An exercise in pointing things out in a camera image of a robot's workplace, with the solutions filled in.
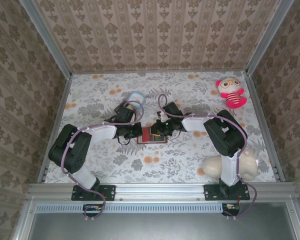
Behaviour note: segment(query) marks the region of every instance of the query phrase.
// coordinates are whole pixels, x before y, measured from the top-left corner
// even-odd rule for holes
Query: gray panel
[[[220,213],[36,214],[30,240],[295,240],[285,203],[257,203],[236,220]]]

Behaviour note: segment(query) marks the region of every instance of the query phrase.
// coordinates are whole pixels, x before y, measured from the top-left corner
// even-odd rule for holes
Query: table surface
[[[226,107],[215,86],[227,77],[241,81],[248,101],[238,109]],[[248,146],[257,156],[255,182],[275,182],[271,162],[260,131],[243,72],[165,72],[73,75],[59,131],[66,124],[84,127],[101,123],[114,115],[113,109],[131,92],[145,95],[142,126],[157,119],[158,96],[166,94],[183,113],[216,114],[228,110],[248,135]],[[101,183],[209,183],[215,182],[202,170],[203,162],[219,153],[206,132],[182,132],[164,144],[120,145],[117,139],[89,146],[85,164]],[[50,162],[45,183],[71,183],[60,168]]]

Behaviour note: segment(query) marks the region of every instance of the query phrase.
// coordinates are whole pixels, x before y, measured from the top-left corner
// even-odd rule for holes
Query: floral wallpaper
[[[300,0],[295,0],[253,73],[287,181],[300,199]]]
[[[280,0],[34,0],[73,72],[244,69]]]
[[[0,240],[37,181],[65,79],[18,0],[0,0]]]
[[[247,103],[238,109],[226,107],[216,81],[227,77],[241,81]],[[217,114],[228,110],[248,135],[248,147],[255,153],[258,176],[254,182],[275,182],[256,113],[241,71],[152,72],[74,74],[59,130],[72,124],[78,128],[101,123],[115,114],[113,109],[132,91],[145,95],[141,125],[158,119],[158,96],[165,94],[183,113]],[[120,145],[117,139],[92,140],[85,165],[102,183],[208,183],[218,181],[202,169],[210,157],[220,156],[206,131],[181,132],[163,144],[137,144],[132,139]],[[60,167],[50,162],[45,183],[71,183]]]

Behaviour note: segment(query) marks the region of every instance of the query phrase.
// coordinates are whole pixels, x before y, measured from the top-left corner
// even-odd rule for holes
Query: wire
[[[64,149],[64,152],[63,152],[63,155],[62,155],[62,158],[61,158],[61,163],[60,163],[60,168],[61,168],[61,171],[63,174],[67,175],[72,181],[75,182],[75,184],[77,184],[80,188],[82,188],[83,190],[87,191],[87,192],[90,192],[90,193],[93,193],[93,194],[97,194],[98,196],[100,196],[102,198],[102,201],[103,201],[103,205],[102,205],[102,209],[100,210],[100,212],[95,216],[95,218],[99,217],[101,215],[101,213],[104,211],[105,207],[106,207],[106,199],[105,197],[97,192],[97,191],[94,191],[94,190],[91,190],[91,189],[88,189],[86,187],[84,187],[83,185],[81,185],[74,177],[71,173],[69,173],[68,171],[65,170],[65,159],[66,159],[66,155],[67,155],[67,152],[70,148],[70,145],[72,144],[72,142],[74,141],[74,139],[76,138],[76,136],[81,133],[82,131],[85,131],[85,130],[89,130],[89,129],[95,129],[95,128],[98,128],[98,127],[102,127],[102,126],[115,126],[115,125],[133,125],[133,124],[136,124],[138,122],[140,122],[140,120],[143,118],[144,116],[144,113],[145,113],[145,109],[144,107],[142,106],[142,104],[138,101],[127,101],[124,106],[128,105],[129,103],[137,103],[141,106],[141,109],[142,109],[142,113],[140,115],[140,117],[133,121],[133,122],[127,122],[127,123],[112,123],[112,122],[103,122],[103,123],[99,123],[99,124],[96,124],[96,125],[91,125],[91,126],[85,126],[85,127],[82,127],[80,129],[78,129],[78,131],[76,131],[72,137],[70,138],[69,142],[66,144],[65,146],[65,149]]]
[[[121,144],[121,145],[123,145],[123,146],[126,146],[126,145],[128,145],[128,144],[130,143],[130,140],[131,140],[131,139],[129,138],[129,141],[128,141],[127,143],[123,144],[123,143],[121,143],[121,142],[120,142],[120,139],[119,139],[119,137],[117,137],[117,139],[118,139],[118,143],[120,143],[120,144]]]
[[[246,214],[247,212],[250,211],[251,207],[253,206],[253,204],[255,203],[256,199],[257,199],[257,189],[250,183],[244,181],[241,176],[239,175],[239,163],[240,163],[240,155],[242,154],[242,152],[246,149],[247,147],[247,137],[246,137],[246,134],[245,132],[241,129],[240,126],[238,126],[236,123],[234,123],[233,121],[223,117],[223,116],[218,116],[216,114],[190,114],[190,115],[173,115],[173,114],[170,114],[168,112],[166,112],[164,110],[164,108],[161,106],[160,104],[160,99],[161,97],[164,97],[165,98],[165,105],[168,103],[168,98],[166,95],[164,94],[160,94],[159,97],[158,97],[158,105],[159,105],[159,108],[160,110],[165,113],[166,115],[170,116],[170,117],[174,117],[174,118],[193,118],[193,117],[200,117],[200,118],[217,118],[217,119],[221,119],[223,121],[226,121],[228,123],[230,123],[231,125],[233,125],[236,129],[239,130],[239,132],[242,134],[242,137],[244,139],[244,145],[243,145],[243,148],[239,151],[239,153],[237,154],[236,156],[236,177],[243,183],[243,184],[246,184],[248,185],[250,188],[252,188],[254,190],[254,197],[252,199],[252,202],[251,204],[249,205],[249,207],[241,214],[237,215],[237,216],[233,216],[232,214],[230,214],[229,212],[226,212],[224,211],[226,214],[228,214],[229,216],[233,217],[233,218],[238,218],[238,217],[241,217],[243,216],[244,214]]]
[[[175,139],[177,139],[177,138],[180,136],[180,133],[181,133],[181,131],[179,131],[178,136],[176,136],[175,138],[172,138],[172,139],[169,139],[168,137],[166,137],[166,138],[167,138],[169,141],[175,140]]]

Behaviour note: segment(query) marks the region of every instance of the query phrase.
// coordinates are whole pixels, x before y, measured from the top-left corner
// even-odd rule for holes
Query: pink stuffed toy
[[[216,86],[221,93],[221,97],[226,99],[226,106],[230,109],[237,109],[246,104],[247,99],[241,97],[244,89],[240,88],[241,83],[234,78],[226,78],[224,80],[216,81]]]

